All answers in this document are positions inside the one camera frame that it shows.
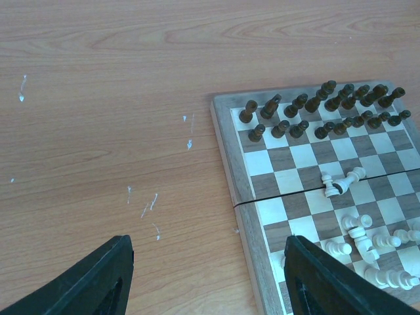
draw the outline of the wooden table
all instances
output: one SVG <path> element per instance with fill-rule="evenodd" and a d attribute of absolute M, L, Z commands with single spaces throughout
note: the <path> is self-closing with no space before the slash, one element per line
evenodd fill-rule
<path fill-rule="evenodd" d="M 290 3 L 2 2 L 0 309 L 130 234 L 127 314 L 256 314 L 213 94 L 389 79 L 420 119 L 417 0 Z"/>

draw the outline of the white chess pawn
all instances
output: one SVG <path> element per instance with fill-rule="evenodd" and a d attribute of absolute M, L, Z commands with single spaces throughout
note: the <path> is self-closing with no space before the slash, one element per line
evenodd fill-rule
<path fill-rule="evenodd" d="M 339 195 L 340 194 L 339 190 L 333 186 L 333 179 L 331 175 L 326 172 L 322 172 L 321 174 L 322 174 L 322 177 L 321 177 L 322 184 L 325 185 L 325 196 L 327 198 L 330 198 L 332 196 Z"/>
<path fill-rule="evenodd" d="M 341 219 L 341 225 L 346 230 L 350 230 L 351 228 L 355 228 L 357 226 L 361 226 L 363 228 L 369 228 L 372 226 L 373 220 L 370 215 L 360 215 L 359 217 L 351 217 L 350 215 L 345 215 Z"/>
<path fill-rule="evenodd" d="M 325 245 L 325 251 L 331 256 L 349 255 L 352 252 L 352 247 L 348 243 L 329 241 Z"/>
<path fill-rule="evenodd" d="M 409 241 L 415 241 L 418 242 L 420 241 L 420 231 L 417 230 L 410 230 L 410 231 L 405 231 L 405 230 L 396 230 L 394 231 L 394 236 L 396 236 L 397 238 L 401 239 L 402 243 L 408 243 Z"/>
<path fill-rule="evenodd" d="M 398 247 L 401 246 L 401 239 L 396 236 L 389 236 L 383 234 L 377 234 L 372 237 L 372 242 L 375 247 Z"/>
<path fill-rule="evenodd" d="M 366 170 L 363 167 L 355 167 L 352 171 L 347 173 L 346 178 L 340 178 L 333 181 L 333 186 L 339 190 L 340 195 L 344 194 L 350 184 L 358 182 L 360 179 L 366 176 Z"/>

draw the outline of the wood grain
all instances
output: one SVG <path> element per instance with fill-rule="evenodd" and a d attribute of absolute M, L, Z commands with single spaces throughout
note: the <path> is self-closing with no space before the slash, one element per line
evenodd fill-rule
<path fill-rule="evenodd" d="M 0 308 L 130 234 L 127 314 L 256 314 L 213 94 L 389 79 L 419 125 L 419 17 L 416 0 L 3 1 Z"/>

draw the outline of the chess pawn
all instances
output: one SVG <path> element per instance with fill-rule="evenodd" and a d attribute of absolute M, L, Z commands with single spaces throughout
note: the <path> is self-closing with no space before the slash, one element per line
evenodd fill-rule
<path fill-rule="evenodd" d="M 258 104 L 254 100 L 249 100 L 245 109 L 239 114 L 239 120 L 243 123 L 249 123 L 252 120 L 252 113 L 257 110 Z"/>
<path fill-rule="evenodd" d="M 282 138 L 284 136 L 286 129 L 289 128 L 289 126 L 290 126 L 289 122 L 287 120 L 283 120 L 279 122 L 279 124 L 271 130 L 271 135 L 274 138 Z"/>
<path fill-rule="evenodd" d="M 352 171 L 347 173 L 346 178 L 340 178 L 337 180 L 334 180 L 333 186 L 336 187 L 336 189 L 339 190 L 340 195 L 344 194 L 347 190 L 350 184 L 353 182 L 358 182 L 360 179 L 364 178 L 366 176 L 366 170 L 363 167 L 355 167 Z"/>
<path fill-rule="evenodd" d="M 274 97 L 271 100 L 269 100 L 263 108 L 261 108 L 261 117 L 264 119 L 270 119 L 271 117 L 273 117 L 274 112 L 277 110 L 278 103 L 280 103 L 281 99 L 282 96 L 280 94 L 274 95 Z"/>
<path fill-rule="evenodd" d="M 383 108 L 388 108 L 389 106 L 392 105 L 392 102 L 394 102 L 396 98 L 400 98 L 404 96 L 405 94 L 406 92 L 402 87 L 397 87 L 395 90 L 393 90 L 391 95 L 381 97 L 378 100 L 378 104 Z"/>
<path fill-rule="evenodd" d="M 335 124 L 332 121 L 328 121 L 323 127 L 319 127 L 315 130 L 315 137 L 320 140 L 326 138 L 328 133 L 333 130 L 334 127 Z"/>
<path fill-rule="evenodd" d="M 259 124 L 248 133 L 248 138 L 252 142 L 258 142 L 263 137 L 264 131 L 265 131 L 265 126 L 262 124 Z"/>
<path fill-rule="evenodd" d="M 309 122 L 302 120 L 298 125 L 290 129 L 290 135 L 293 138 L 299 138 L 303 135 L 304 131 L 309 127 Z"/>
<path fill-rule="evenodd" d="M 398 126 L 399 124 L 401 124 L 401 121 L 403 119 L 407 119 L 410 116 L 411 116 L 411 112 L 409 110 L 403 110 L 398 115 L 391 116 L 388 119 L 388 123 L 389 123 L 390 126 L 395 127 L 395 126 Z"/>

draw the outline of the dark square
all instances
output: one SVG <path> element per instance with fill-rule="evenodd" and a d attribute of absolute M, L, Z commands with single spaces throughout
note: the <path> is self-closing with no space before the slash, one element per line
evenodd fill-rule
<path fill-rule="evenodd" d="M 271 253 L 282 251 L 286 247 L 286 239 L 291 235 L 288 221 L 276 222 L 264 226 L 268 248 Z"/>
<path fill-rule="evenodd" d="M 256 152 L 261 150 L 266 150 L 264 137 L 261 138 L 258 142 L 252 142 L 248 138 L 248 133 L 250 130 L 238 131 L 239 139 L 241 140 L 241 145 L 244 153 Z"/>
<path fill-rule="evenodd" d="M 289 220 L 310 215 L 305 194 L 294 194 L 282 197 L 284 209 Z"/>
<path fill-rule="evenodd" d="M 297 172 L 304 190 L 321 188 L 323 186 L 321 176 L 314 175 L 320 174 L 320 168 L 318 166 L 304 167 L 297 169 Z"/>
<path fill-rule="evenodd" d="M 251 176 L 251 182 L 257 199 L 270 198 L 280 195 L 280 190 L 274 173 Z"/>
<path fill-rule="evenodd" d="M 388 177 L 370 178 L 367 181 L 377 201 L 395 197 Z"/>
<path fill-rule="evenodd" d="M 275 172 L 296 168 L 295 161 L 288 146 L 285 148 L 269 149 L 267 151 Z"/>
<path fill-rule="evenodd" d="M 356 149 L 359 158 L 375 156 L 377 154 L 369 136 L 355 136 L 350 139 L 353 142 L 354 149 Z"/>
<path fill-rule="evenodd" d="M 379 210 L 378 204 L 376 202 L 363 203 L 362 205 L 357 205 L 356 208 L 359 212 L 359 215 L 371 216 L 373 224 L 370 228 L 378 228 L 385 225 L 381 211 Z"/>
<path fill-rule="evenodd" d="M 314 219 L 320 241 L 343 235 L 334 211 L 318 213 L 313 215 L 312 218 Z"/>
<path fill-rule="evenodd" d="M 405 130 L 390 131 L 388 136 L 396 151 L 413 148 Z"/>
<path fill-rule="evenodd" d="M 331 141 L 315 142 L 310 145 L 318 164 L 336 162 L 339 160 L 335 154 Z"/>
<path fill-rule="evenodd" d="M 416 194 L 398 196 L 396 198 L 406 220 L 420 217 L 420 202 Z"/>
<path fill-rule="evenodd" d="M 404 172 L 404 166 L 402 166 L 401 160 L 396 152 L 379 154 L 378 156 L 387 174 Z"/>

